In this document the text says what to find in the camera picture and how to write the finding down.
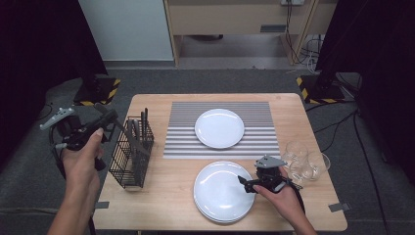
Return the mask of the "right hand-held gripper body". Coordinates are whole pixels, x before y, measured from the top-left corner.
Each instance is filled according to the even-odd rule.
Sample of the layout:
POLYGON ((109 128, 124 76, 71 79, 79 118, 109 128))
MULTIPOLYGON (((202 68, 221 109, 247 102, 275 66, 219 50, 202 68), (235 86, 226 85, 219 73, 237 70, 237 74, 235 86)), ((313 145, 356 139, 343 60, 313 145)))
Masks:
POLYGON ((285 185, 300 190, 300 185, 294 183, 289 177, 282 175, 280 166, 285 166, 286 164, 280 158, 264 155, 254 164, 257 176, 256 184, 265 187, 273 193, 279 193, 285 185))

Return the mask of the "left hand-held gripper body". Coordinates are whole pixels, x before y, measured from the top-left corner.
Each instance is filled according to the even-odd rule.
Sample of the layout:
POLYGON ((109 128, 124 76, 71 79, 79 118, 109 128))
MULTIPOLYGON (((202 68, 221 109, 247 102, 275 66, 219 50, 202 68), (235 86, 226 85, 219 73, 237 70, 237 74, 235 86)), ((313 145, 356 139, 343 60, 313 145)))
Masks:
POLYGON ((93 120, 86 124, 80 122, 79 116, 74 114, 73 108, 59 110, 45 123, 39 125, 41 130, 49 130, 49 141, 54 151, 68 148, 72 151, 82 149, 89 137, 98 129, 98 121, 93 120), (54 140, 54 130, 62 137, 62 142, 54 140))

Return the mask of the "clear drinking glass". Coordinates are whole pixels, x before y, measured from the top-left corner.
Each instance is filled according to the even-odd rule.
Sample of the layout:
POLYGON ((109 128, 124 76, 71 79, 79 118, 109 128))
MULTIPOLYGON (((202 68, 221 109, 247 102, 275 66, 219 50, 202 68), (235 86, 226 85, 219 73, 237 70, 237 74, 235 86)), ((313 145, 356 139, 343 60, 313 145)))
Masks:
POLYGON ((286 145, 282 160, 289 167, 294 162, 302 163, 307 157, 307 147, 299 141, 291 141, 286 145))
POLYGON ((331 167, 330 159, 321 152, 311 152, 307 155, 301 175, 310 181, 315 181, 331 167))
POLYGON ((289 177, 292 179, 292 182, 296 184, 299 190, 306 184, 305 177, 302 175, 302 168, 297 165, 290 167, 289 177))

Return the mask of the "stack of white plates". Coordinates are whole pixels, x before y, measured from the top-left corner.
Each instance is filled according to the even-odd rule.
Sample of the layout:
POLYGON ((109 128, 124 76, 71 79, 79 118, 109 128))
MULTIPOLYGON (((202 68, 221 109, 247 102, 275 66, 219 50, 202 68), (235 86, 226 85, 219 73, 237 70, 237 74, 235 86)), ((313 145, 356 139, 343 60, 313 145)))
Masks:
POLYGON ((232 223, 242 219, 254 204, 254 193, 247 193, 239 176, 251 180, 239 164, 220 161, 205 166, 196 177, 194 202, 212 221, 232 223))

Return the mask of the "single white plate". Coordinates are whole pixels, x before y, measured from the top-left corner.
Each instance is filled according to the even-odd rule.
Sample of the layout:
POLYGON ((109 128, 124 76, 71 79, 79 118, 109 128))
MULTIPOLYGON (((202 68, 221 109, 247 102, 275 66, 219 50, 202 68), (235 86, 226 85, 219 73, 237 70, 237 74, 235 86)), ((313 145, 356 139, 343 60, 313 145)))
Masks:
POLYGON ((245 134, 243 120, 234 112, 212 109, 201 114, 195 122, 197 138, 206 146, 226 149, 239 143, 245 134))

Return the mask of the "black wire cutlery basket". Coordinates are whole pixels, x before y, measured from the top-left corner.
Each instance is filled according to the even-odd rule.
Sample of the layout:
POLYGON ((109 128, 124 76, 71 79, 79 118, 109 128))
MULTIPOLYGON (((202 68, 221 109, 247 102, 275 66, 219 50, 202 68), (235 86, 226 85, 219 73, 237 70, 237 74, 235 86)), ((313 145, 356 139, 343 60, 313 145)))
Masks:
MULTIPOLYGON (((140 131, 140 145, 142 145, 141 140, 141 122, 139 117, 129 117, 128 119, 131 122, 134 119, 138 119, 139 131, 140 131)), ((135 138, 133 123, 132 125, 132 136, 135 138)), ((150 156, 152 153, 153 145, 155 142, 155 137, 152 131, 152 128, 147 122, 147 138, 148 141, 144 141, 144 148, 150 153, 146 155, 140 151, 135 151, 132 154, 130 150, 130 145, 128 143, 127 137, 121 132, 117 138, 115 149, 113 151, 112 161, 110 164, 109 172, 115 178, 117 183, 123 187, 144 187, 145 177, 147 173, 147 168, 150 161, 150 156)))

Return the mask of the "person's right hand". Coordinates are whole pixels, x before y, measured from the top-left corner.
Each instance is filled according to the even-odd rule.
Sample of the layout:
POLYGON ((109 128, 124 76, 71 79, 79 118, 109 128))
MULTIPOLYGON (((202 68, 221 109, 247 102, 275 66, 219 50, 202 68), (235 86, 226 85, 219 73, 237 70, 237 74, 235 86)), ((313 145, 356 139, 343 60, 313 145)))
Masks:
POLYGON ((305 218, 296 193, 290 186, 284 186, 279 193, 272 193, 260 185, 255 185, 254 189, 266 198, 292 226, 299 225, 305 218))

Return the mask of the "person's left hand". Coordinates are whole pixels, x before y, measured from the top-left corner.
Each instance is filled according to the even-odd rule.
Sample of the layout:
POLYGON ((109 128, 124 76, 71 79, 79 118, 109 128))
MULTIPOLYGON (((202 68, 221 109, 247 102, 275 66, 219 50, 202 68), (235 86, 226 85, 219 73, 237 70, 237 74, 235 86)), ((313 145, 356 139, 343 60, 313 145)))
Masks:
POLYGON ((63 163, 69 195, 86 197, 97 195, 100 187, 95 159, 103 156, 101 140, 103 129, 96 130, 88 139, 86 145, 79 151, 63 151, 63 163))

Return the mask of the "black tape floor mark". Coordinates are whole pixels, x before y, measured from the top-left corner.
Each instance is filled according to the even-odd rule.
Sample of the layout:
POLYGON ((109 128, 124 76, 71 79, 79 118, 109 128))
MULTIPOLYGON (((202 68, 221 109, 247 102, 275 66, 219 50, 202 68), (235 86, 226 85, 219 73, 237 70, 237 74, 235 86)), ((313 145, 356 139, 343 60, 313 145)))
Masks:
POLYGON ((102 142, 103 143, 110 142, 115 132, 115 124, 110 123, 109 125, 104 127, 103 130, 104 130, 104 134, 103 134, 102 142))

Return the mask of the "hazard-striped stand base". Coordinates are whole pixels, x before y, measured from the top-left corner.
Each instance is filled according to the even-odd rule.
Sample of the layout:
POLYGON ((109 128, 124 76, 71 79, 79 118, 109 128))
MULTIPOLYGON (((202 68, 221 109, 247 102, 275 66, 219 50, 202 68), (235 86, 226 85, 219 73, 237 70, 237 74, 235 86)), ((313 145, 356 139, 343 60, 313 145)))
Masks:
POLYGON ((307 104, 333 104, 345 100, 345 95, 338 85, 331 82, 323 84, 318 75, 301 75, 296 82, 307 104))
POLYGON ((92 88, 82 84, 76 92, 74 106, 93 106, 95 103, 108 105, 114 98, 120 80, 118 78, 97 78, 98 87, 92 88))

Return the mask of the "striped gray placemat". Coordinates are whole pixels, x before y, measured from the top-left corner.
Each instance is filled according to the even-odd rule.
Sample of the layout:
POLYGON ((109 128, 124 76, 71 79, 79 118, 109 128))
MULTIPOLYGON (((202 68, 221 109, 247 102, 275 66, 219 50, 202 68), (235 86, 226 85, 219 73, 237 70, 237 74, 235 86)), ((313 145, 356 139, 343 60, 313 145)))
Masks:
POLYGON ((174 102, 170 113, 163 156, 166 159, 257 160, 264 155, 280 158, 280 147, 267 102, 174 102), (195 122, 204 112, 225 109, 245 124, 245 134, 236 145, 214 149, 196 136, 195 122))

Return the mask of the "white partition panel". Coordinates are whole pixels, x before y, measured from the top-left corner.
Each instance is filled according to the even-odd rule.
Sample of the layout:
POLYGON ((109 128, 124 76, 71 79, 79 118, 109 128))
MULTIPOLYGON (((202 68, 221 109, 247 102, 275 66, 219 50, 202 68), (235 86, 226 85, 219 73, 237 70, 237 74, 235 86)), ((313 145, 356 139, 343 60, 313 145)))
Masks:
POLYGON ((172 61, 163 0, 79 0, 104 61, 172 61))

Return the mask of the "black curtain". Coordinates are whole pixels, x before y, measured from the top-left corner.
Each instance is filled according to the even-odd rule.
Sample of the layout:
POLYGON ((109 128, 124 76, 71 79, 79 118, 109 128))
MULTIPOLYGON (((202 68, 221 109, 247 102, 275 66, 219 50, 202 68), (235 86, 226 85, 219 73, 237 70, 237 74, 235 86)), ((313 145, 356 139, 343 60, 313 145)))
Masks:
POLYGON ((362 76, 366 122, 415 185, 415 0, 338 0, 317 69, 362 76))
POLYGON ((45 104, 46 92, 107 72, 78 0, 0 0, 0 168, 45 104))

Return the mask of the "light wooden desk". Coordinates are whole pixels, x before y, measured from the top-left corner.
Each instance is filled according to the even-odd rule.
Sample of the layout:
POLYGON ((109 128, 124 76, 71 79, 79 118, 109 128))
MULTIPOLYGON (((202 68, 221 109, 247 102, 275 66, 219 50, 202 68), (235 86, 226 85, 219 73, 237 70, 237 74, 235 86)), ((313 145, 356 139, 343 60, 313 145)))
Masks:
POLYGON ((280 36, 290 64, 307 36, 324 34, 339 0, 163 0, 173 60, 185 35, 280 36))

